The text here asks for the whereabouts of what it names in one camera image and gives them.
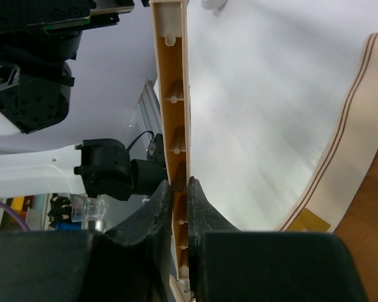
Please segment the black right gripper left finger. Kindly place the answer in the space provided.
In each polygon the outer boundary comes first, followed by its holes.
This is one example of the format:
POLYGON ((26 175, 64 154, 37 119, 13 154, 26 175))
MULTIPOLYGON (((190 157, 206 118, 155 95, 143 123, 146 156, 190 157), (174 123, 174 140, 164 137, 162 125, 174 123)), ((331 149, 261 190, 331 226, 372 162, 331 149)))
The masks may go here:
POLYGON ((105 233, 0 232, 0 301, 167 301, 173 192, 105 233))

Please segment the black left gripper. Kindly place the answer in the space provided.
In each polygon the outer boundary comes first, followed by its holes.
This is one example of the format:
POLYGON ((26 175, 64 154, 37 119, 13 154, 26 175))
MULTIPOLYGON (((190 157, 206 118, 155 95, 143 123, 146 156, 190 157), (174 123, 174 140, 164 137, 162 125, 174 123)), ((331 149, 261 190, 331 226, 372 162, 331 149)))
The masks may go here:
POLYGON ((134 6, 133 1, 0 1, 0 34, 113 26, 134 6))

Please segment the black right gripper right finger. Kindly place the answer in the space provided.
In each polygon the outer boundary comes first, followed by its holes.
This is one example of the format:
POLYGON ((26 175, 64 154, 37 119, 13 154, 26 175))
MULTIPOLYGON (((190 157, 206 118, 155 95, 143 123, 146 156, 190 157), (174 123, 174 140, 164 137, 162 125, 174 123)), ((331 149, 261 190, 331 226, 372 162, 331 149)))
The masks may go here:
POLYGON ((352 255, 322 232, 243 232, 188 184, 188 263, 197 301, 367 301, 352 255))

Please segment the brown boxer underwear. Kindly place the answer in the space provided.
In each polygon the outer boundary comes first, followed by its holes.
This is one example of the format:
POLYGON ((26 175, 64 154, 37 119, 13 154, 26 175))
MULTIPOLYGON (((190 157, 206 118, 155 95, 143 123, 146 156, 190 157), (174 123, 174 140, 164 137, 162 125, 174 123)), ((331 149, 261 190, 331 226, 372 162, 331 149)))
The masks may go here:
POLYGON ((378 33, 366 39, 338 123, 278 230, 339 236, 369 300, 378 301, 378 33))

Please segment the wooden clip hanger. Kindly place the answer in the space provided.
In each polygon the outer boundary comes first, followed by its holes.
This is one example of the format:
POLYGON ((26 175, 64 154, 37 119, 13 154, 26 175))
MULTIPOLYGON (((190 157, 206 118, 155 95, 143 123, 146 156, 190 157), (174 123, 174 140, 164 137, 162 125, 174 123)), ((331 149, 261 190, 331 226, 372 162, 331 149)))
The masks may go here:
POLYGON ((177 301, 191 301, 188 264, 187 186, 190 171, 190 87, 186 1, 151 1, 154 48, 168 181, 173 190, 172 254, 176 276, 169 286, 177 301))

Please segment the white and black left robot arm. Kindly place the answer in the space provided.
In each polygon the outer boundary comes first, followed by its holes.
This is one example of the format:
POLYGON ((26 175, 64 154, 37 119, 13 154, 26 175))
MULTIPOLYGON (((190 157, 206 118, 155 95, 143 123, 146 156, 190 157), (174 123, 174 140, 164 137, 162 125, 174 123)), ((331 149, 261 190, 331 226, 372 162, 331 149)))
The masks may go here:
MULTIPOLYGON (((113 26, 133 1, 0 1, 0 137, 58 125, 69 113, 85 30, 113 26)), ((160 162, 131 159, 111 138, 0 155, 0 199, 43 193, 151 195, 166 178, 160 162)))

